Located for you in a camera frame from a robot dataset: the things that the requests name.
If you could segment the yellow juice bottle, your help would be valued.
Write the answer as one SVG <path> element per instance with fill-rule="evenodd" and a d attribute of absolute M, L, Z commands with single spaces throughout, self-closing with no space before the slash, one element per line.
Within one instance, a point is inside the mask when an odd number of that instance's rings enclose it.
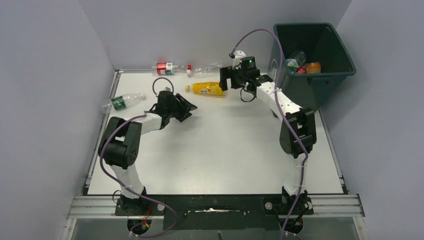
<path fill-rule="evenodd" d="M 186 85 L 184 90 L 189 93 L 201 96 L 224 97 L 225 92 L 219 86 L 219 82 L 198 82 Z"/>

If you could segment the blue white label bottle front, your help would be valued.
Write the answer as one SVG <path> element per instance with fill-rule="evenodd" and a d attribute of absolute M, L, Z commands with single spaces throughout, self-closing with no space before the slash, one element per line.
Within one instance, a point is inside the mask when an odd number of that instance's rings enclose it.
<path fill-rule="evenodd" d="M 286 65 L 290 73 L 296 73 L 297 70 L 302 67 L 307 60 L 307 55 L 302 50 L 294 51 L 287 59 Z"/>

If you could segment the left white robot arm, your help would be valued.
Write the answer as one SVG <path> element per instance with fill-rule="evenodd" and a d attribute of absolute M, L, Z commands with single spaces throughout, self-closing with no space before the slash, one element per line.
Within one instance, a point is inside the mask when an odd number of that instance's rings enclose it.
<path fill-rule="evenodd" d="M 98 156 L 102 171 L 120 185 L 121 206 L 145 209 L 152 201 L 135 167 L 141 136 L 164 129 L 171 119 L 182 123 L 197 108 L 181 94 L 163 90 L 157 102 L 142 115 L 128 120 L 112 117 L 108 121 Z"/>

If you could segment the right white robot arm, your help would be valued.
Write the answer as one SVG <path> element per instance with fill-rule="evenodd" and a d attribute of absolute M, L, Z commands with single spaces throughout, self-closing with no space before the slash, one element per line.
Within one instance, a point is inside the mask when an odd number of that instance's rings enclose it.
<path fill-rule="evenodd" d="M 219 77 L 219 87 L 223 91 L 246 91 L 255 100 L 265 103 L 281 120 L 279 144 L 286 154 L 293 157 L 283 183 L 288 195 L 281 199 L 281 207 L 286 213 L 295 213 L 301 207 L 297 195 L 306 189 L 309 154 L 317 142 L 314 111 L 294 103 L 270 76 L 261 74 L 253 56 L 235 59 L 233 65 L 220 68 Z"/>

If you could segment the orange tea bottle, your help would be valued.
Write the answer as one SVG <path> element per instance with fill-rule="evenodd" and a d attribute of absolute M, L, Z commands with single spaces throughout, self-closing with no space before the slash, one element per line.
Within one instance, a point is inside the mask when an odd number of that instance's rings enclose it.
<path fill-rule="evenodd" d="M 305 64 L 305 70 L 307 74 L 320 74 L 321 73 L 320 62 L 310 62 Z"/>

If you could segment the red blue label bottle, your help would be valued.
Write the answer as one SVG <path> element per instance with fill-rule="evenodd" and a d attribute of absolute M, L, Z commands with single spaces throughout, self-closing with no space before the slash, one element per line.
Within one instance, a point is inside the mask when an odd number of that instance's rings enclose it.
<path fill-rule="evenodd" d="M 296 70 L 296 73 L 297 73 L 297 74 L 306 74 L 306 73 L 307 73 L 307 71 L 306 71 L 305 66 L 300 66 L 300 67 Z"/>

